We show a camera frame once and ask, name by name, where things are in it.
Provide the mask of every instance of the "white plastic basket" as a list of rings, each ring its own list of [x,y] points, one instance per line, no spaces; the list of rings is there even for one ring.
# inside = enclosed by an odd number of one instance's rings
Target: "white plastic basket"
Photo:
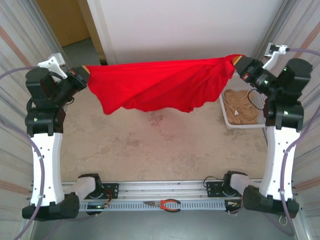
[[[246,83],[243,81],[237,73],[233,74],[233,77],[228,81],[227,85],[223,89],[219,99],[220,99],[220,104],[222,107],[222,113],[224,117],[224,121],[226,124],[226,127],[228,129],[253,129],[253,128],[264,128],[266,119],[264,118],[264,113],[263,111],[259,110],[259,115],[257,122],[258,124],[246,124],[246,125],[233,125],[228,122],[227,114],[226,114],[226,109],[224,105],[224,100],[225,100],[225,91],[227,89],[232,89],[234,91],[241,91],[241,90],[251,90],[253,89],[250,84]],[[256,105],[259,109],[263,109],[265,105],[265,100],[266,96],[264,94],[260,94],[257,91],[252,91],[254,93],[254,99],[253,99],[253,104]]]

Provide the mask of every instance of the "red-handled pliers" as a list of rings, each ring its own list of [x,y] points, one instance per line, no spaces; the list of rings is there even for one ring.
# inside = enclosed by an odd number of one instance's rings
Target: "red-handled pliers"
[[[166,203],[181,204],[180,201],[175,200],[175,199],[167,199],[167,200],[161,200],[161,201],[144,201],[143,203],[151,205],[151,206],[155,206],[155,207],[160,207],[161,209],[163,209],[169,213],[178,213],[181,211],[181,209],[171,209],[171,208],[167,208],[165,206]]]

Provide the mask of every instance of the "red fabric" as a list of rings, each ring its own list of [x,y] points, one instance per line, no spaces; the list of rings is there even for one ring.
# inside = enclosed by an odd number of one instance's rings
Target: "red fabric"
[[[235,56],[87,66],[88,87],[105,114],[120,107],[144,112],[175,108],[189,113],[218,99],[235,71]]]

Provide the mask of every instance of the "tan fabric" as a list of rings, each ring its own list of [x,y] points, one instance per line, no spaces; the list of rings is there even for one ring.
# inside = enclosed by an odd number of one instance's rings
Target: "tan fabric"
[[[227,89],[224,92],[224,108],[230,124],[258,124],[259,110],[249,102],[248,92],[248,90],[234,91],[232,89]],[[251,101],[254,97],[254,93],[250,92],[249,98]]]

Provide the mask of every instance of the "wooden door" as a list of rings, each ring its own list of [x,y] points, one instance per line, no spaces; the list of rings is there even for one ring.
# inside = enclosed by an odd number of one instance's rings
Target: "wooden door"
[[[62,47],[90,38],[77,0],[36,0]]]

